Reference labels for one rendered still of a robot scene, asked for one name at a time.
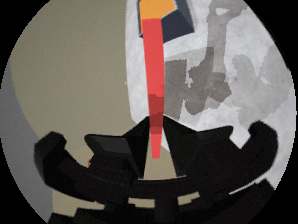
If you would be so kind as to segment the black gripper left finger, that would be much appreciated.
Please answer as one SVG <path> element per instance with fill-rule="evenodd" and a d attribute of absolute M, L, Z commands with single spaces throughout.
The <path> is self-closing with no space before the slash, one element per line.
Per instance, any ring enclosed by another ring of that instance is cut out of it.
<path fill-rule="evenodd" d="M 148 153 L 150 135 L 150 120 L 146 116 L 136 127 L 130 128 L 122 136 L 85 135 L 85 143 L 93 153 L 102 155 L 126 157 L 137 173 L 137 180 L 144 180 L 146 153 Z"/>

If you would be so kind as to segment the red square lid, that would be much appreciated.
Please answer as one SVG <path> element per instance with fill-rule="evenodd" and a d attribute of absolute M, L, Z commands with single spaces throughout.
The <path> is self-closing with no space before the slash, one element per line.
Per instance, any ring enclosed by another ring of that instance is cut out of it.
<path fill-rule="evenodd" d="M 164 44 L 161 18 L 142 19 L 146 84 L 148 84 L 152 159 L 160 159 L 161 132 L 164 124 Z"/>

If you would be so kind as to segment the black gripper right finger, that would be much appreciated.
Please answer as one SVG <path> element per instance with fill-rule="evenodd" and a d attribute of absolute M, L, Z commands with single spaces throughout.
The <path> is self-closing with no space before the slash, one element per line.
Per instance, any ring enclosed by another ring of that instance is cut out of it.
<path fill-rule="evenodd" d="M 194 131 L 194 129 L 186 128 L 185 125 L 166 116 L 164 116 L 162 129 L 164 129 L 166 140 L 168 140 L 176 177 L 185 176 L 186 168 L 192 164 L 202 145 L 208 145 L 213 141 L 216 143 L 216 141 L 227 139 L 227 137 L 230 139 L 231 132 L 234 131 L 234 127 L 229 127 L 229 125 L 206 129 L 206 131 L 205 129 L 204 131 Z"/>

